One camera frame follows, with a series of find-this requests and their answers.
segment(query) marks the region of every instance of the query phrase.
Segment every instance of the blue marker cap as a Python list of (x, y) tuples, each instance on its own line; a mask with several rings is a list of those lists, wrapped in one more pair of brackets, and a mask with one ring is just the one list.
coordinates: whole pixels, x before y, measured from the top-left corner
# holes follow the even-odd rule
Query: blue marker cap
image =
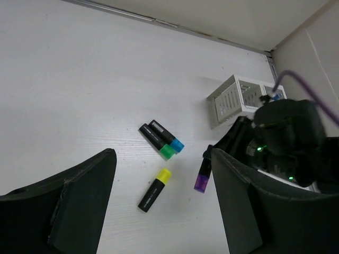
[(174, 139), (170, 146), (176, 151), (181, 152), (181, 150), (185, 147), (183, 143), (181, 143), (178, 139)]

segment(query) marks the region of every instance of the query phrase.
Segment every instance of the white tabletop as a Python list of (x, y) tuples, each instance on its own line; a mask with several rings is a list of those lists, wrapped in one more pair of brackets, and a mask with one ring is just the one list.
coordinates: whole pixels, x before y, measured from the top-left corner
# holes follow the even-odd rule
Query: white tabletop
[[(193, 189), (220, 137), (205, 98), (232, 74), (273, 82), (266, 57), (62, 1), (5, 2), (0, 194), (113, 148), (98, 253), (228, 253), (213, 179), (204, 194)], [(152, 119), (185, 144), (167, 162), (138, 132)], [(143, 213), (163, 167), (173, 177)]]

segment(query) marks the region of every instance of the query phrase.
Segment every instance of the yellow highlighter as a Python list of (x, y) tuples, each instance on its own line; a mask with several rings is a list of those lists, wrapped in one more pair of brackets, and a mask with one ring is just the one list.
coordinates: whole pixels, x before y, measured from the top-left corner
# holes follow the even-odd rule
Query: yellow highlighter
[(153, 181), (150, 188), (142, 198), (138, 207), (143, 210), (145, 213), (149, 210), (149, 208), (153, 205), (154, 201), (159, 196), (160, 192), (163, 190), (168, 180), (171, 178), (172, 173), (167, 169), (163, 168), (157, 178)]

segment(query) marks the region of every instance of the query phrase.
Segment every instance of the highlighter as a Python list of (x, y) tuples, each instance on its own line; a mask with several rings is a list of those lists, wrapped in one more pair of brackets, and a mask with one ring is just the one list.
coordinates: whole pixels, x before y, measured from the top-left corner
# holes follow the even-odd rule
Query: highlighter
[(172, 176), (172, 173), (167, 169), (163, 168), (151, 186), (149, 187), (148, 191), (142, 198), (140, 204), (138, 207), (143, 210), (145, 213), (150, 209), (150, 207), (153, 205), (154, 201), (159, 196), (160, 192), (163, 190), (165, 185), (167, 184), (168, 180)]
[(181, 152), (181, 150), (185, 147), (183, 143), (181, 143), (175, 136), (162, 127), (157, 121), (152, 120), (148, 126), (176, 152)]
[(139, 131), (167, 160), (175, 154), (174, 149), (166, 144), (147, 124), (143, 124)]

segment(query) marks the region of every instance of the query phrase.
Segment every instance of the yellow marker cap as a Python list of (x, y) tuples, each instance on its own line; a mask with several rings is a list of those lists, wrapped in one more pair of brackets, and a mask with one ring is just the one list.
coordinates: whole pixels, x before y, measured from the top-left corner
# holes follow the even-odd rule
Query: yellow marker cap
[(167, 184), (171, 176), (172, 173), (167, 168), (163, 168), (157, 175), (157, 179), (161, 181), (163, 184)]

